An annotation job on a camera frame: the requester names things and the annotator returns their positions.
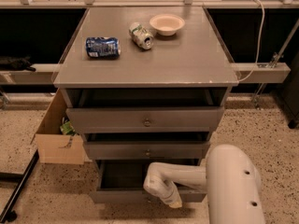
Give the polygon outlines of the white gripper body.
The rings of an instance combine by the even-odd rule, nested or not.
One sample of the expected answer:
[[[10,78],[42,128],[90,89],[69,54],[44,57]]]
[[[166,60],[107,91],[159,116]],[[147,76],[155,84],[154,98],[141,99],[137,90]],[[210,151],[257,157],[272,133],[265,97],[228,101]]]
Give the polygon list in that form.
[[[148,175],[144,181],[143,188],[152,196],[158,197],[166,205],[170,205],[175,201],[182,202],[178,188],[173,181],[163,181],[158,176]]]

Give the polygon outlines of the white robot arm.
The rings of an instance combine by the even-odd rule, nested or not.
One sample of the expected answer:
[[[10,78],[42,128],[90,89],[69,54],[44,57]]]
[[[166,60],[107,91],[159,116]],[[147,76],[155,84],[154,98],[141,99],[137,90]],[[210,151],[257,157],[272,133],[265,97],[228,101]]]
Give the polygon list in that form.
[[[205,166],[153,162],[143,188],[164,204],[180,208],[178,184],[206,193],[209,224],[265,224],[260,173],[236,146],[214,147]]]

